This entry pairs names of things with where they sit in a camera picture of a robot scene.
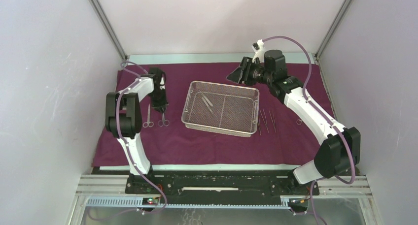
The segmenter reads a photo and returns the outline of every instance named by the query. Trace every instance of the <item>white panel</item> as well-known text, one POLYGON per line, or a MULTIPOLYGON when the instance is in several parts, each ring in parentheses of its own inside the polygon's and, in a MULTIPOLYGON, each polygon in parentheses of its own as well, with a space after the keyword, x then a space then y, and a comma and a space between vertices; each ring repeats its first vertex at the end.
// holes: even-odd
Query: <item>white panel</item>
POLYGON ((384 224, 416 224, 417 0, 354 0, 321 57, 338 119, 361 133, 360 170, 384 224))
POLYGON ((0 224, 64 224, 119 56, 88 0, 0 0, 0 224))
MULTIPOLYGON (((316 52, 344 0, 100 0, 125 52, 252 52, 286 35, 316 52)), ((266 48, 299 52, 289 41, 266 48)))

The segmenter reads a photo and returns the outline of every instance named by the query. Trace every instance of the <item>surgical scissors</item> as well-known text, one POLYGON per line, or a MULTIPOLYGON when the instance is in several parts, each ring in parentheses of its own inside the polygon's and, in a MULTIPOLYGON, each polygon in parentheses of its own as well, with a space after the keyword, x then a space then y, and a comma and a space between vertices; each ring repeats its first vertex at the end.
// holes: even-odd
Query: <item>surgical scissors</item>
POLYGON ((161 113, 162 119, 158 121, 158 125, 160 127, 168 127, 170 124, 170 121, 166 119, 165 113, 161 113))
POLYGON ((150 114, 151 114, 151 105, 149 104, 149 105, 148 105, 148 118, 147 118, 147 121, 146 121, 145 123, 143 123, 143 124, 142 124, 142 126, 143 126, 144 128, 151 128, 151 127, 153 127, 153 126, 154 126, 154 123, 153 123, 153 122, 151 122, 151 121, 149 120, 149 116, 150 116, 150 114))

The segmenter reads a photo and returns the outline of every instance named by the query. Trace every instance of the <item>burgundy fabric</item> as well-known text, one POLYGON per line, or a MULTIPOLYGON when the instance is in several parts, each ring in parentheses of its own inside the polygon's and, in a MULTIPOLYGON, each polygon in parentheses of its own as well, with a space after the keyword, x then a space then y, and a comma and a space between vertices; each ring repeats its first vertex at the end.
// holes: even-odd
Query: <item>burgundy fabric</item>
MULTIPOLYGON (((152 128, 142 128, 141 139, 145 153, 152 164, 304 164, 313 159, 319 145, 305 124, 297 125, 295 113, 274 98, 265 85, 254 87, 260 91, 260 109, 267 115, 270 133, 261 122, 261 133, 249 138, 229 136, 188 129, 181 122, 186 95, 192 81, 208 81, 233 85, 225 77, 235 70, 238 63, 213 64, 162 64, 158 66, 167 74, 166 91, 169 106, 166 119, 168 127, 159 127, 161 114, 151 110, 152 128), (274 112, 277 133, 268 110, 274 112)), ((130 70, 141 73, 136 66, 130 70)), ((307 64, 288 64, 289 75, 302 82, 308 73, 307 64)), ((119 72, 117 90, 130 85, 135 76, 119 72)), ((312 97, 332 115, 331 104, 325 91, 319 67, 313 65, 312 76, 307 87, 312 97)), ((141 103, 142 120, 147 117, 149 98, 141 103)), ((121 145, 105 129, 99 138, 93 166, 128 165, 121 145)))

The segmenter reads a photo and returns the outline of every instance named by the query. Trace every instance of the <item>perforated metal basket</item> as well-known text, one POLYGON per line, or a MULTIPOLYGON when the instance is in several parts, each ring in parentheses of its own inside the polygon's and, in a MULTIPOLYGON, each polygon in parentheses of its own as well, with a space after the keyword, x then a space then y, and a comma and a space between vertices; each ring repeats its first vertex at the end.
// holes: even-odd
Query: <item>perforated metal basket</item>
POLYGON ((194 81, 181 121, 191 129, 250 137, 257 132, 259 98, 255 88, 194 81))

